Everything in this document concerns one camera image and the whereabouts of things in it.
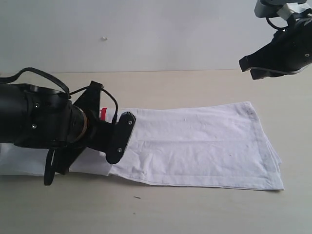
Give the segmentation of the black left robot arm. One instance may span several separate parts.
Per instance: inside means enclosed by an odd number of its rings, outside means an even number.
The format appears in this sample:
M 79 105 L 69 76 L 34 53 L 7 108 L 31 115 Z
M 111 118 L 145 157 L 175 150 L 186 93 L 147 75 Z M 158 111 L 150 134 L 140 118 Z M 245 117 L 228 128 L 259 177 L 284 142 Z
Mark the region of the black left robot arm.
M 91 82 L 76 101 L 30 84 L 0 87 L 0 173 L 107 175 L 114 123 L 99 117 L 102 85 Z

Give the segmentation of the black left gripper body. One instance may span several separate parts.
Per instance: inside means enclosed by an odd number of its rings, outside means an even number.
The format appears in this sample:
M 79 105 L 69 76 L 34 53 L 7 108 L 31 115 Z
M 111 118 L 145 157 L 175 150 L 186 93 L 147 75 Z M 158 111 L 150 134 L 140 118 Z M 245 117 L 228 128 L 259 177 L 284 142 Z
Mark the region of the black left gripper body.
M 114 103 L 117 100 L 102 86 Z M 71 97 L 63 92 L 33 86 L 27 92 L 28 114 L 24 146 L 35 149 L 61 149 L 67 146 L 105 151 L 117 118 L 111 122 L 88 119 Z

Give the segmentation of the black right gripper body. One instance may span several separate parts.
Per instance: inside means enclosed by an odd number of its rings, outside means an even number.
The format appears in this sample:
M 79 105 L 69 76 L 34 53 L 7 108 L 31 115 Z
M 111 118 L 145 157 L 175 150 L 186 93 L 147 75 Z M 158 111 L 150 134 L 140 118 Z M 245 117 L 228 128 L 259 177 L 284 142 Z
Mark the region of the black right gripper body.
M 273 44 L 285 47 L 312 48 L 312 18 L 299 19 L 286 28 L 277 30 Z

